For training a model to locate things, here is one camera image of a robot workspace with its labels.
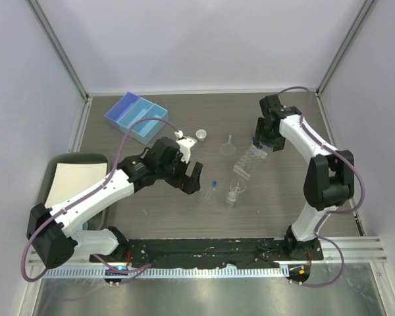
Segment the blue container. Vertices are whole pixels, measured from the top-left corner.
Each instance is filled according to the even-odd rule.
[[[124,114],[140,99],[140,96],[128,92],[122,97],[114,107],[111,108],[104,117],[108,120],[108,123],[116,129],[119,129],[117,122],[122,118]]]
[[[105,115],[110,125],[123,133],[126,133],[133,123],[146,117],[158,117],[168,120],[168,111],[133,93],[127,93]],[[164,127],[164,122],[148,120],[135,126],[129,136],[147,145],[152,138]]]

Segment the white wall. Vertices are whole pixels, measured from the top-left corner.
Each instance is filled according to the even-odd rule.
[[[0,1],[0,316],[16,315],[29,212],[48,161],[68,151],[81,106],[27,3]]]
[[[363,0],[39,0],[92,93],[316,88]]]
[[[363,226],[381,237],[395,272],[395,0],[377,1],[324,97],[366,184]]]

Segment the small white bowl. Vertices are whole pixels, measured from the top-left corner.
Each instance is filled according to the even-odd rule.
[[[206,130],[197,130],[196,138],[199,141],[205,140],[205,138],[206,138]]]

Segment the shiny gray floor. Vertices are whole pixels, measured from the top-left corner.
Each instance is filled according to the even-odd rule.
[[[310,282],[331,280],[339,265],[316,265]],[[347,264],[326,288],[300,288],[283,278],[139,280],[120,288],[102,280],[43,281],[34,316],[382,316],[382,301],[370,264]],[[63,298],[78,298],[63,302]]]
[[[145,188],[119,201],[109,213],[107,226],[116,226],[129,238],[234,238],[284,236],[287,227],[304,205],[303,182],[307,165],[288,142],[283,151],[269,152],[266,161],[253,174],[241,201],[234,210],[224,208],[224,197],[232,168],[251,144],[257,118],[261,116],[261,93],[209,95],[152,95],[146,98],[168,109],[170,121],[185,135],[194,136],[197,129],[207,131],[207,139],[193,151],[192,163],[203,163],[201,191],[187,196],[164,182]],[[114,159],[122,134],[110,127],[104,114],[120,97],[95,97],[92,102],[81,151],[98,152]],[[305,93],[285,93],[286,106],[304,109]],[[319,108],[315,105],[306,115],[310,125],[326,140],[327,131]],[[221,154],[221,144],[232,134],[236,153]],[[174,137],[165,126],[157,137]],[[144,146],[128,139],[126,155],[139,154]],[[212,181],[218,186],[209,201],[203,197]],[[328,220],[325,236],[358,236],[354,218],[342,215]]]

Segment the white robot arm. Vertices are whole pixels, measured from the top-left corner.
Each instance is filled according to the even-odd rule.
[[[47,269],[58,267],[70,258],[87,259],[95,253],[108,256],[107,259],[121,260],[126,255],[127,241],[115,227],[100,231],[78,228],[106,207],[153,185],[156,180],[165,180],[186,194],[199,191],[202,164],[196,163],[192,175],[186,176],[190,150],[196,141],[182,137],[181,132],[176,132],[176,136],[179,137],[176,141],[169,138],[157,140],[143,157],[134,155],[123,159],[109,182],[106,179],[111,173],[70,200],[53,205],[50,209],[38,204],[31,210],[28,239],[48,218],[101,187],[89,198],[58,216],[32,243]]]
[[[309,165],[304,184],[306,203],[298,220],[288,228],[285,236],[286,252],[290,257],[295,257],[307,252],[313,245],[316,240],[314,232],[324,223],[319,222],[321,218],[330,211],[335,211],[354,195],[354,174],[324,145],[331,150],[338,150],[306,123],[305,128],[311,134],[309,136],[302,127],[302,113],[297,108],[281,105],[278,95],[264,97],[259,103],[264,117],[257,121],[253,143],[257,147],[263,144],[277,151],[284,148],[287,139]],[[339,153],[351,164],[354,163],[351,152]]]

